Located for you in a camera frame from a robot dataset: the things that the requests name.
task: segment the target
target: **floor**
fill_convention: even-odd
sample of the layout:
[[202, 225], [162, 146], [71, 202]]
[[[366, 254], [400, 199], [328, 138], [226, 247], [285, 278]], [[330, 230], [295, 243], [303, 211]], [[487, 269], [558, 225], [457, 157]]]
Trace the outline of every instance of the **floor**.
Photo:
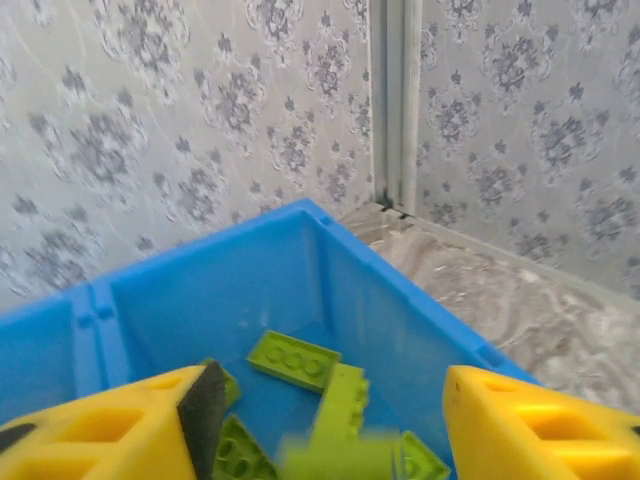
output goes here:
[[343, 224], [556, 390], [640, 414], [640, 315], [367, 205]]

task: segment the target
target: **wallpaper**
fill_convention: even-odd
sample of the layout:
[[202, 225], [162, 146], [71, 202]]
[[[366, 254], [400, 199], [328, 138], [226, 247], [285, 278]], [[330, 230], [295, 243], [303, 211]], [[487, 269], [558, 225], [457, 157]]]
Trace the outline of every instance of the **wallpaper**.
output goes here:
[[0, 310], [370, 199], [367, 0], [0, 1]]
[[421, 217], [640, 299], [640, 2], [426, 0]]

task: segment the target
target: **gray floral pattern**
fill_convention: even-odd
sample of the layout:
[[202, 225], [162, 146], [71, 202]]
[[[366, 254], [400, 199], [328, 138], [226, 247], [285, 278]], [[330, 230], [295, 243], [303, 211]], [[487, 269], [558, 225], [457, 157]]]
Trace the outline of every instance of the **gray floral pattern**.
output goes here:
[[0, 2], [0, 309], [369, 201], [368, 2]]
[[417, 214], [640, 299], [639, 16], [423, 2]]
[[331, 116], [342, 98], [342, 86], [351, 70], [349, 31], [336, 31], [330, 16], [323, 15], [324, 28], [314, 39], [305, 40], [307, 85], [317, 92]]
[[302, 0], [247, 0], [247, 22], [264, 38], [281, 67], [289, 65], [288, 52], [295, 50], [295, 34], [302, 19]]
[[136, 73], [160, 101], [176, 101], [190, 31], [178, 0], [90, 0], [105, 53]]

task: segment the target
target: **plastic bin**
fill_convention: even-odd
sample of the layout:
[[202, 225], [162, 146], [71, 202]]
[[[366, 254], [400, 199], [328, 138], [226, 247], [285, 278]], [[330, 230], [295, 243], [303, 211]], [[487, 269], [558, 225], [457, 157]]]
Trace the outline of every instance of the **plastic bin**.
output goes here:
[[363, 367], [366, 425], [411, 429], [450, 466], [449, 365], [536, 383], [302, 200], [0, 318], [0, 423], [211, 356], [242, 388], [232, 410], [273, 455], [284, 432], [310, 427], [320, 397], [250, 367], [266, 329]]

